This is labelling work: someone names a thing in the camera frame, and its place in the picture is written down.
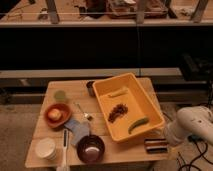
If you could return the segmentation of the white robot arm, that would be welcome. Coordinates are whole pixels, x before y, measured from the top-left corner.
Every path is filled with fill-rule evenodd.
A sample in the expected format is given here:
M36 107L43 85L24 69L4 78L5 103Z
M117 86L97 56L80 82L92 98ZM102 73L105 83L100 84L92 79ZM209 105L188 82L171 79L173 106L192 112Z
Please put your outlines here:
M213 112L205 106L184 107L163 130L171 146L181 144L191 134L213 145Z

